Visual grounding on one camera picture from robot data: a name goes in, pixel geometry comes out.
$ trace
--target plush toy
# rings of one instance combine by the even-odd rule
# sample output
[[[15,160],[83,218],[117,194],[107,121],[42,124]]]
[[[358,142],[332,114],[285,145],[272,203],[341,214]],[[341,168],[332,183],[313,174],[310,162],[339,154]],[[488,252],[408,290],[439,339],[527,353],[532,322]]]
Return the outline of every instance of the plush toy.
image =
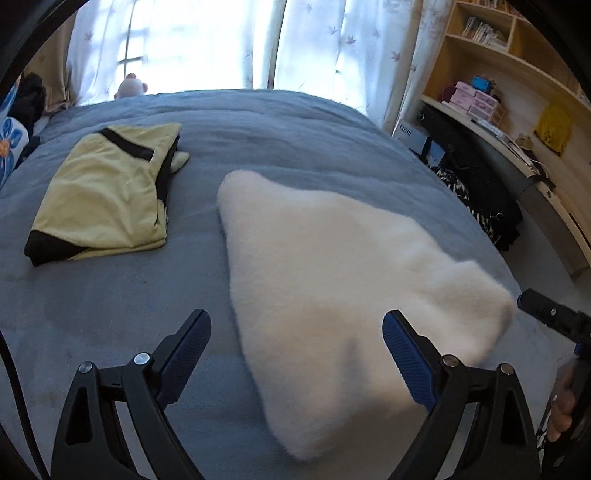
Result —
[[[127,77],[125,77],[125,80],[121,82],[121,85],[119,85],[119,90],[117,90],[115,98],[136,97],[145,95],[147,91],[148,85],[142,83],[135,73],[129,73]]]

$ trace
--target bed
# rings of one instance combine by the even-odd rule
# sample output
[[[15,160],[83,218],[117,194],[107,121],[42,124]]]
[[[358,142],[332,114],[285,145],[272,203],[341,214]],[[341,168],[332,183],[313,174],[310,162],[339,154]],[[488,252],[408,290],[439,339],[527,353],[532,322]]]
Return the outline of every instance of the bed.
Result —
[[[53,174],[78,140],[110,124],[166,122],[183,125],[178,148],[191,154],[170,182],[166,245],[33,268],[23,254],[29,229]],[[385,479],[394,470],[404,454],[395,423],[371,439],[352,437],[311,462],[289,457],[269,432],[241,353],[216,206],[222,180],[239,168],[410,216],[453,258],[476,260],[519,295],[507,265],[464,205],[401,143],[353,109],[267,90],[184,92],[73,108],[51,120],[41,146],[0,191],[0,327],[47,464],[77,366],[87,360],[99,367],[127,363],[202,308],[211,315],[212,338],[167,415],[207,479]],[[484,366],[503,361],[517,370],[537,424],[556,370],[533,318],[518,313]],[[29,460],[2,368],[0,391],[0,423]],[[137,442],[131,449],[138,450]],[[138,457],[138,469],[148,475],[145,459]]]

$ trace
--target white curtain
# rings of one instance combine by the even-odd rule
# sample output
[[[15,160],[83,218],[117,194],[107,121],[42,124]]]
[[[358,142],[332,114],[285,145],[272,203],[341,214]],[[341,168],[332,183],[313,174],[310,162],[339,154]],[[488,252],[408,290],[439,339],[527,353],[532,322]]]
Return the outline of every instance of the white curtain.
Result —
[[[289,0],[275,88],[349,105],[391,131],[417,91],[453,0]]]
[[[112,99],[131,72],[148,93],[272,86],[344,103],[392,131],[424,86],[452,3],[91,0],[70,44],[72,83],[78,104]]]

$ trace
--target hand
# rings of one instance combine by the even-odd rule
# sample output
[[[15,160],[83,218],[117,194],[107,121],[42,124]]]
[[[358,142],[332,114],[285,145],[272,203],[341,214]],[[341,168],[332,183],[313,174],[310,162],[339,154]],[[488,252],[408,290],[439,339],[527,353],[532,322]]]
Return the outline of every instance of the hand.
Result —
[[[552,403],[550,420],[548,421],[548,441],[555,442],[563,432],[568,430],[573,422],[571,414],[577,400],[570,386],[573,384],[574,368],[570,369],[561,381],[561,386]]]

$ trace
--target white fur pillow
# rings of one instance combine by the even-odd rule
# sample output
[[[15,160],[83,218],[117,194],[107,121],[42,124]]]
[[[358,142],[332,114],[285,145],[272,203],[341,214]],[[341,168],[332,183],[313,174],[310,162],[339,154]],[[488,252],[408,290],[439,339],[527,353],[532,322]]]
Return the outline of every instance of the white fur pillow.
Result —
[[[514,315],[502,286],[408,217],[249,171],[230,173],[217,202],[242,349],[271,431],[298,459],[326,453],[369,411],[415,408],[382,339],[388,311],[468,365]]]

